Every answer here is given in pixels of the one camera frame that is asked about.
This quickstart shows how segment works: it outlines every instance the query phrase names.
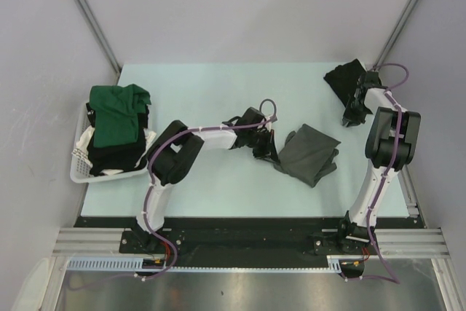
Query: folded gray cloth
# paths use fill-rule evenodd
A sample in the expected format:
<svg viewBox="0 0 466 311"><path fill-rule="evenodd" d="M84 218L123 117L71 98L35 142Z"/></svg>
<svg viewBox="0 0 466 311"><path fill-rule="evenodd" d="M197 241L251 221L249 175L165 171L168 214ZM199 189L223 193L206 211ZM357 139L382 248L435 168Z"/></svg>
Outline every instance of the folded gray cloth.
<svg viewBox="0 0 466 311"><path fill-rule="evenodd" d="M280 164L274 168L314 187L323 176L336 170L333 159L339 153L335 149L339 144L340 141L303 124L286 138L285 147L278 154Z"/></svg>

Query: folded green shirt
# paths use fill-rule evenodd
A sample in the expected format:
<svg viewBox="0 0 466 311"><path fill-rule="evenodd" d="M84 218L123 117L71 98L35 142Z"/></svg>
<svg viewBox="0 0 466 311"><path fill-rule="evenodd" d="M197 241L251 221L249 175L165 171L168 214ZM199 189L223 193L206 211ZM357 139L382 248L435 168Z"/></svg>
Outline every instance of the folded green shirt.
<svg viewBox="0 0 466 311"><path fill-rule="evenodd" d="M150 94L136 84L92 87L89 105L95 111L94 147L136 142L138 113L146 113L150 104Z"/></svg>

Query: laundry basket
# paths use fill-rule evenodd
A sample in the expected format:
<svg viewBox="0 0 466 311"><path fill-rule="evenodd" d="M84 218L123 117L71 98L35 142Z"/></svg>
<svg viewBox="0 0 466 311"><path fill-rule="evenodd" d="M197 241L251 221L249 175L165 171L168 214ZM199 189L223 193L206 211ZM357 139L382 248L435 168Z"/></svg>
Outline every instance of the laundry basket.
<svg viewBox="0 0 466 311"><path fill-rule="evenodd" d="M82 133L90 126L89 119L87 118L87 109L86 103L84 102L79 111L78 125L76 126L76 135L74 136L73 147L76 146L76 142L81 138ZM148 120L149 129L151 128L151 119ZM89 174L90 166L86 164L85 161L71 156L71 169L70 177L73 182L82 184L84 182L101 182L101 181L110 181L117 180L119 178L130 178L132 176L144 175L147 174L147 168L128 171L126 173L120 173L116 175L106 175L106 176L93 176Z"/></svg>

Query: black bracket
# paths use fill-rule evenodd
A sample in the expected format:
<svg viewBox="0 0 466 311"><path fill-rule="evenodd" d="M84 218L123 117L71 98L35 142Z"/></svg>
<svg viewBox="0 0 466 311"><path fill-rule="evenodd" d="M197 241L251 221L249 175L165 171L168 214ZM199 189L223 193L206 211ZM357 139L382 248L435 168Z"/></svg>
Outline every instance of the black bracket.
<svg viewBox="0 0 466 311"><path fill-rule="evenodd" d="M163 252L160 241L144 231L138 224L130 231L123 231L118 252L122 254L155 254Z"/></svg>
<svg viewBox="0 0 466 311"><path fill-rule="evenodd" d="M376 240L373 227L371 227L371 233ZM367 228L351 223L348 212L340 220L335 232L318 233L313 235L312 239L316 255L360 255L363 248L370 247Z"/></svg>
<svg viewBox="0 0 466 311"><path fill-rule="evenodd" d="M395 139L392 131L396 128L397 119L397 111L382 107L377 109L366 143L366 158L370 159L376 168L387 167L390 163ZM393 163L395 171L401 170L404 165L412 161L420 124L419 113L403 112L400 130L402 138L398 142L395 163Z"/></svg>
<svg viewBox="0 0 466 311"><path fill-rule="evenodd" d="M188 127L179 120L171 122L149 149L148 159L151 159L151 156L162 144L187 129ZM204 140L199 136L188 133L170 143L160 152L152 165L152 172L160 180L162 186L177 184L186 177L203 144ZM172 145L180 146L180 149L176 151Z"/></svg>
<svg viewBox="0 0 466 311"><path fill-rule="evenodd" d="M339 260L341 272L346 278L358 278L364 273L363 260Z"/></svg>
<svg viewBox="0 0 466 311"><path fill-rule="evenodd" d="M254 125L265 120L264 114L258 109L250 107L246 110L242 117L231 118L228 122L224 122L228 126ZM268 131L265 127L248 128L234 131L237 139L234 142L232 149L247 146L253 149L253 156L257 160L265 160L267 162L280 164L278 159L277 149L275 147L274 130Z"/></svg>
<svg viewBox="0 0 466 311"><path fill-rule="evenodd" d="M359 77L355 94L349 98L343 113L344 126L353 127L366 122L366 116L371 114L371 111L364 105L364 100L367 91L374 87L385 88L379 78L379 72L368 71Z"/></svg>

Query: white wall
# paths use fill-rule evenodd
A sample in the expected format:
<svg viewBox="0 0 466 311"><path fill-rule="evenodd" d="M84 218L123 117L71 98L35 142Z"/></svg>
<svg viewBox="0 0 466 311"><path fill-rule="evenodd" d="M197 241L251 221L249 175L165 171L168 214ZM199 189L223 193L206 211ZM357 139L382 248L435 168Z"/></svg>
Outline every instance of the white wall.
<svg viewBox="0 0 466 311"><path fill-rule="evenodd" d="M77 108L115 78L73 0L0 0L0 310L77 212Z"/></svg>
<svg viewBox="0 0 466 311"><path fill-rule="evenodd" d="M88 0L119 63L374 62L407 0Z"/></svg>
<svg viewBox="0 0 466 311"><path fill-rule="evenodd" d="M466 289L466 1L421 0L388 61L411 79L396 92L422 115L413 160L422 209L442 227ZM389 82L401 78L388 72Z"/></svg>

